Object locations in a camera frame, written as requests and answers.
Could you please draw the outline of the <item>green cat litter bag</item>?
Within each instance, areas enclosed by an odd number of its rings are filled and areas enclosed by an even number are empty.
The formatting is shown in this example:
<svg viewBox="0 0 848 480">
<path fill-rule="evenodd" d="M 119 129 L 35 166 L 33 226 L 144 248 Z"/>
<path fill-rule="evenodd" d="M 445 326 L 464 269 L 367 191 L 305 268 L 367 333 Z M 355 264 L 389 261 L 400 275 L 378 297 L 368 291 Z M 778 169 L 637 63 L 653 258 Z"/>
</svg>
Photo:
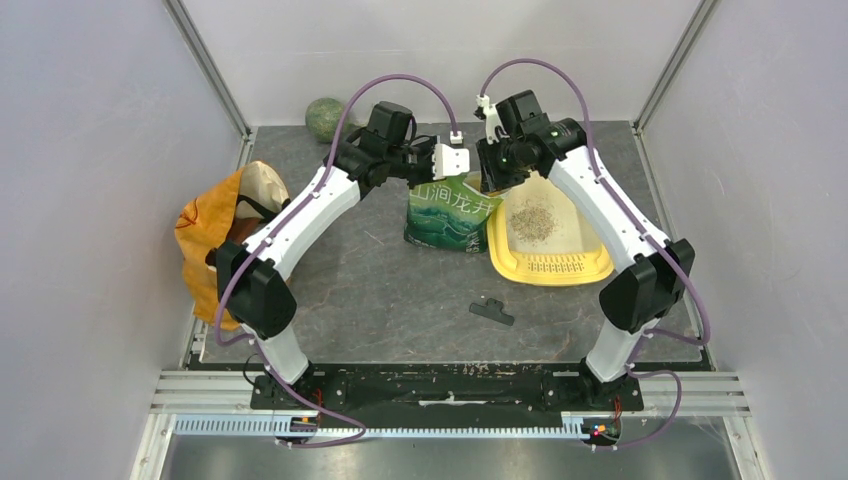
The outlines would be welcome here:
<svg viewBox="0 0 848 480">
<path fill-rule="evenodd" d="M 418 185 L 409 191 L 404 240 L 463 253 L 488 250 L 486 226 L 505 193 L 480 191 L 481 175 L 470 172 Z"/>
</svg>

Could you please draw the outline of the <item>black bag clip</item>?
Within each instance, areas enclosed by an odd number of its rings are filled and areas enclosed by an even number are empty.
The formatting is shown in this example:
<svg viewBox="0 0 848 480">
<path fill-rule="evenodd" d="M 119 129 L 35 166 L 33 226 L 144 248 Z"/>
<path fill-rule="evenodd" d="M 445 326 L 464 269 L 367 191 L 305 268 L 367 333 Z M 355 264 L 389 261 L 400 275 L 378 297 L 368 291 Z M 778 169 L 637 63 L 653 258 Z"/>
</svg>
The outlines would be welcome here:
<svg viewBox="0 0 848 480">
<path fill-rule="evenodd" d="M 504 303 L 494 298 L 486 298 L 482 303 L 471 303 L 469 312 L 508 327 L 515 322 L 515 318 L 504 311 Z"/>
</svg>

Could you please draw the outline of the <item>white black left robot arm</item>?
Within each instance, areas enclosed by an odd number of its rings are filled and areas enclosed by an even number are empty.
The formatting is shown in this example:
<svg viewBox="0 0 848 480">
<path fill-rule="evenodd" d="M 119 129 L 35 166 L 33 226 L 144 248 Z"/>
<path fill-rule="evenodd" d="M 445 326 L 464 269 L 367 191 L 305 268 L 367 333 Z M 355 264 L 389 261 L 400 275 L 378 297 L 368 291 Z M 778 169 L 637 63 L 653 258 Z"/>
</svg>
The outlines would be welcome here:
<svg viewBox="0 0 848 480">
<path fill-rule="evenodd" d="M 340 140 L 307 187 L 247 239 L 215 251 L 219 304 L 258 346 L 278 379 L 276 396 L 290 408 L 307 405 L 310 362 L 291 325 L 297 302 L 288 280 L 307 250 L 342 214 L 389 178 L 410 184 L 432 178 L 437 139 L 416 140 L 411 110 L 381 101 L 368 123 Z"/>
</svg>

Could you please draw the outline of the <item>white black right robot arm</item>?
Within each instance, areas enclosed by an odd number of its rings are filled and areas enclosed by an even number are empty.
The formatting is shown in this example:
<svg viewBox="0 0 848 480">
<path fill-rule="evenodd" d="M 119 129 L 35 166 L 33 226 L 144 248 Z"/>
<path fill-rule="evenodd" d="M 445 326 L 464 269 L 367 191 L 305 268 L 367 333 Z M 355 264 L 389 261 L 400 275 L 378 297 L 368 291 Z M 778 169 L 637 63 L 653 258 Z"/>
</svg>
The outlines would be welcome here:
<svg viewBox="0 0 848 480">
<path fill-rule="evenodd" d="M 533 91 L 497 103 L 480 94 L 476 104 L 485 124 L 476 144 L 482 191 L 512 189 L 537 172 L 574 203 L 610 254 L 616 275 L 599 295 L 606 321 L 583 360 L 588 375 L 577 382 L 585 406 L 604 408 L 639 339 L 682 298 L 694 248 L 643 215 L 606 169 L 589 130 L 571 118 L 551 120 Z"/>
</svg>

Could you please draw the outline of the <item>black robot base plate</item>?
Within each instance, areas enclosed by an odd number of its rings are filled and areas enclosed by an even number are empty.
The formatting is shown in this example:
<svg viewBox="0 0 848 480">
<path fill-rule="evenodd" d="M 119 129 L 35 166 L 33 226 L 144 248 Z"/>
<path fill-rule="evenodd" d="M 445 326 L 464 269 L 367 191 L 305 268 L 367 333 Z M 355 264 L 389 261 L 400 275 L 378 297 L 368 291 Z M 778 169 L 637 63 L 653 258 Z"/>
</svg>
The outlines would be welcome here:
<svg viewBox="0 0 848 480">
<path fill-rule="evenodd" d="M 294 390 L 351 415 L 377 406 L 505 405 L 542 411 L 641 411 L 639 382 L 599 383 L 580 363 L 315 363 Z"/>
</svg>

